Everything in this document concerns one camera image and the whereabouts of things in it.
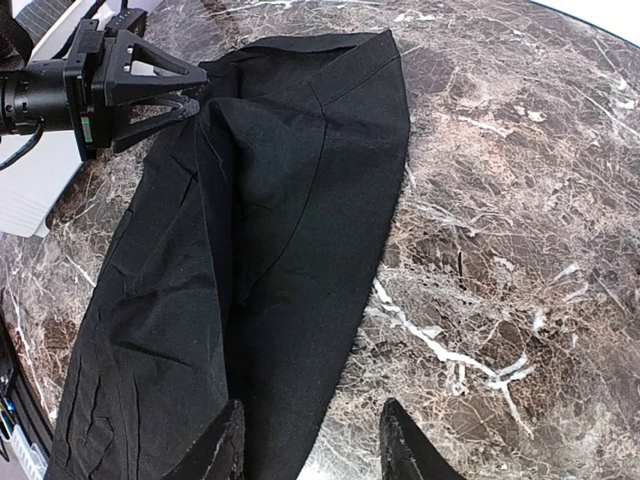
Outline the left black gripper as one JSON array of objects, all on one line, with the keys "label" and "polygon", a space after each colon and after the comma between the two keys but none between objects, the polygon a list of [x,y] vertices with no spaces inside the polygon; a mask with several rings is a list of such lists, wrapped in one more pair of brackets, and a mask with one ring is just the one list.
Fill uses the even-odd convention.
[{"label": "left black gripper", "polygon": [[[82,19],[72,34],[63,79],[83,161],[110,146],[124,152],[200,111],[194,98],[164,94],[205,84],[206,72],[138,37],[146,23],[145,10],[123,9],[103,30],[97,20]],[[151,107],[164,111],[132,121],[136,109]]]}]

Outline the black long sleeve shirt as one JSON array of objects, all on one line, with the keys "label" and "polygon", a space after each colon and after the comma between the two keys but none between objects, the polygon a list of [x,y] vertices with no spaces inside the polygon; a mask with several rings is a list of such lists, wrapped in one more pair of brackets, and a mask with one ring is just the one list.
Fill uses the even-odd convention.
[{"label": "black long sleeve shirt", "polygon": [[105,256],[50,479],[169,479],[229,400],[243,479],[295,479],[349,356],[410,136],[392,33],[264,38],[204,68]]}]

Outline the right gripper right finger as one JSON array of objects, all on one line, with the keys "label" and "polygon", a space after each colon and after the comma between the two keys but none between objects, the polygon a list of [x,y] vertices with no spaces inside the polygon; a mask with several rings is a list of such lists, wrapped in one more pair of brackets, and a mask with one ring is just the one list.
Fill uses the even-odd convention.
[{"label": "right gripper right finger", "polygon": [[396,399],[385,401],[379,427],[383,479],[464,480]]}]

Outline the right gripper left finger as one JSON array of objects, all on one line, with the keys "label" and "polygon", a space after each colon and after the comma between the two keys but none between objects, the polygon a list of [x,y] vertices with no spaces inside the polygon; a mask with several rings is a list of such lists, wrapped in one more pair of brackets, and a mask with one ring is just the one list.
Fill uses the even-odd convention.
[{"label": "right gripper left finger", "polygon": [[245,419],[242,403],[229,400],[169,472],[169,480],[244,478]]}]

